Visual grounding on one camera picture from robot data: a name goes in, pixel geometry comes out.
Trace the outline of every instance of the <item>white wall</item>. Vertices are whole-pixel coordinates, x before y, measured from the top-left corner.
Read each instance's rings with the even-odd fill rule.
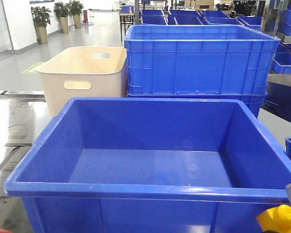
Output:
[[[94,9],[101,11],[111,11],[114,0],[83,0],[85,9]]]
[[[14,49],[36,43],[29,0],[3,0],[3,5]]]

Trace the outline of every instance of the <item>metal shelf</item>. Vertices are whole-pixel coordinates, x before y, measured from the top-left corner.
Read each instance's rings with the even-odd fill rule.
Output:
[[[286,86],[291,86],[291,74],[269,74],[267,81]]]
[[[286,36],[280,33],[277,37],[281,39],[284,43],[291,44],[291,36]]]

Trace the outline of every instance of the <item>table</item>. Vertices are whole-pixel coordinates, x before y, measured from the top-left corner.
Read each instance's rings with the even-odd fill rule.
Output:
[[[126,34],[126,25],[133,25],[134,19],[135,19],[135,13],[123,13],[120,12],[120,30],[121,30],[121,41],[123,41],[122,38],[122,25],[124,25],[124,35]]]

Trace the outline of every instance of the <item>gray epoxy floor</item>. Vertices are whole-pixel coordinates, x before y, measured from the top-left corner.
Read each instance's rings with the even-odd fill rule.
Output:
[[[21,55],[0,62],[0,91],[42,91],[39,74],[22,74],[38,62],[46,62],[63,50],[74,46],[121,47],[118,12],[96,12],[92,26],[70,27],[69,34],[58,33],[48,44],[38,45]]]
[[[97,12],[95,24],[71,28],[70,34],[56,34],[47,45],[0,62],[0,91],[41,91],[38,74],[21,74],[31,65],[47,61],[71,46],[122,46],[118,13]],[[291,136],[291,124],[264,110],[259,119],[284,146]],[[50,121],[44,98],[0,97],[0,227],[13,233],[32,233],[19,198],[4,194],[3,182],[31,148],[33,141]]]

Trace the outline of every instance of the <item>crate handle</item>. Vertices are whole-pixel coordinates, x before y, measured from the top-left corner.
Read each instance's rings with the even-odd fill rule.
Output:
[[[107,52],[95,52],[92,54],[94,59],[110,59],[111,55]]]
[[[68,90],[89,90],[92,85],[88,81],[64,81],[64,88]]]

